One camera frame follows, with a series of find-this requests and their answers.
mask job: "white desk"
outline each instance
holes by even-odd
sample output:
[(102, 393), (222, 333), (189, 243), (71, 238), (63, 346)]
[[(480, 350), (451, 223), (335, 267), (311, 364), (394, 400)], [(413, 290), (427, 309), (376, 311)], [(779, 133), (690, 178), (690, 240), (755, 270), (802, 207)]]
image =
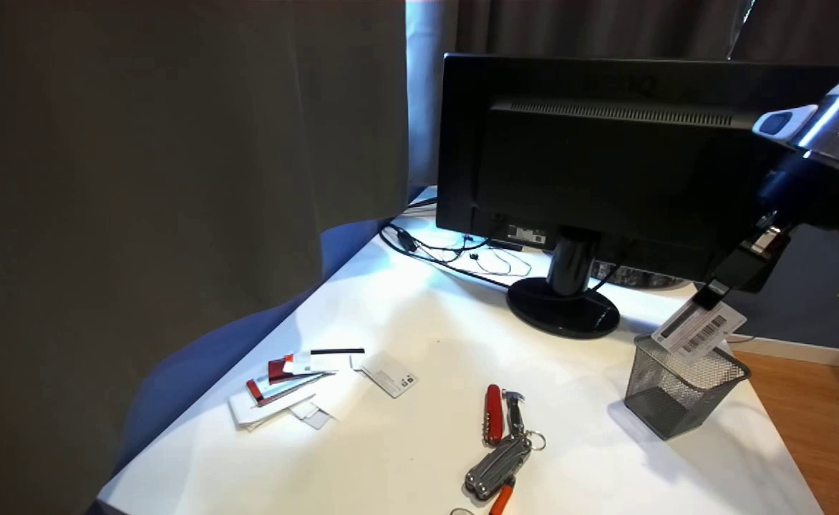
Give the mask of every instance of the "white desk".
[[(546, 436), (546, 449), (519, 473), (513, 515), (822, 512), (749, 384), (703, 426), (652, 437), (622, 406), (633, 330), (665, 320), (678, 301), (600, 293), (627, 316), (623, 326), (600, 341), (562, 341), (519, 323), (497, 290), (371, 240), (99, 497), (134, 515), (480, 515), (486, 506), (461, 483), (486, 453), (480, 397), (494, 381), (526, 396), (523, 420)], [(391, 400), (360, 381), (355, 409), (324, 429), (281, 414), (238, 433), (222, 400), (297, 344), (386, 351), (417, 384)]]

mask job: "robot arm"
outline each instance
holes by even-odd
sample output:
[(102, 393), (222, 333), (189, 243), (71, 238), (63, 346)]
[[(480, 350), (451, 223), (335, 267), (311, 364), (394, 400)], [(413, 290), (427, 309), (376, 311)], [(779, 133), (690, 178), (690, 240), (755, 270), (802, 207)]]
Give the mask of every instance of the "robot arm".
[(758, 191), (775, 227), (839, 227), (839, 85), (818, 107), (768, 111), (755, 120), (758, 138), (791, 148)]
[(665, 326), (715, 309), (735, 286), (765, 283), (798, 223), (839, 228), (839, 85), (818, 107), (762, 115), (752, 133), (791, 148), (758, 188), (765, 214)]

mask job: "pen holder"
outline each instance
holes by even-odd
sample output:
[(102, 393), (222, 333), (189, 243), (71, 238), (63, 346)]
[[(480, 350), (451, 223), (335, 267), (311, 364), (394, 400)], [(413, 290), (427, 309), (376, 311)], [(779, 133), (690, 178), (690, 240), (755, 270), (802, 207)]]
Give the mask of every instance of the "pen holder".
[(749, 370), (721, 350), (686, 361), (678, 351), (666, 351), (652, 339), (638, 339), (623, 406), (666, 442), (702, 426), (748, 376)]

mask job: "wall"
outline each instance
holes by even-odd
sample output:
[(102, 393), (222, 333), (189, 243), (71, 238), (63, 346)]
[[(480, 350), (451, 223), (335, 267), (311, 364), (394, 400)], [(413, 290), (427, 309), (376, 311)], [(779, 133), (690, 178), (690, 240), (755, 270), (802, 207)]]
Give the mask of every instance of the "wall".
[(839, 231), (798, 227), (765, 290), (729, 303), (745, 336), (839, 346)]

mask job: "white card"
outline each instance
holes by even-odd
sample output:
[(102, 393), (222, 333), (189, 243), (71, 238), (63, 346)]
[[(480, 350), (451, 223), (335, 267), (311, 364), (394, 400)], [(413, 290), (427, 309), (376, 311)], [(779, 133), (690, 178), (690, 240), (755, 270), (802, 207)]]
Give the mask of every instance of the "white card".
[(335, 371), (333, 379), (325, 379), (317, 390), (317, 396), (311, 397), (311, 404), (333, 414), (335, 420), (343, 420), (355, 412), (355, 406), (360, 404), (360, 396), (365, 393), (365, 381), (353, 371)]
[(325, 354), (311, 354), (311, 351), (297, 351), (284, 371), (288, 376), (308, 376), (308, 371), (340, 371), (340, 370), (358, 370), (363, 354), (345, 354), (345, 351), (325, 351)]
[(324, 429), (333, 420), (330, 412), (324, 412), (311, 400), (291, 406), (291, 414), (311, 429)]
[(388, 397), (400, 397), (404, 393), (410, 393), (416, 386), (416, 376), (391, 361), (388, 354), (376, 354), (371, 361), (365, 361), (360, 366), (360, 371), (378, 386), (383, 390)]
[[(270, 386), (270, 381), (254, 381), (254, 384), (262, 393), (262, 397), (270, 397), (272, 390), (275, 390), (275, 386)], [(317, 384), (317, 379), (308, 381), (305, 386), (291, 390), (291, 393), (285, 393), (281, 397), (272, 397), (267, 404), (257, 404), (250, 396), (250, 390), (241, 390), (241, 393), (225, 397), (225, 406), (229, 406), (238, 429), (254, 429), (257, 423), (262, 423), (262, 420), (270, 420), (270, 417), (275, 417), (275, 414), (308, 400), (314, 396), (314, 384)]]
[(650, 339), (666, 351), (678, 351), (686, 361), (699, 361), (708, 351), (712, 351), (712, 346), (718, 346), (726, 336), (732, 336), (742, 323), (745, 316), (735, 311), (729, 303), (715, 303), (712, 309), (683, 303)]

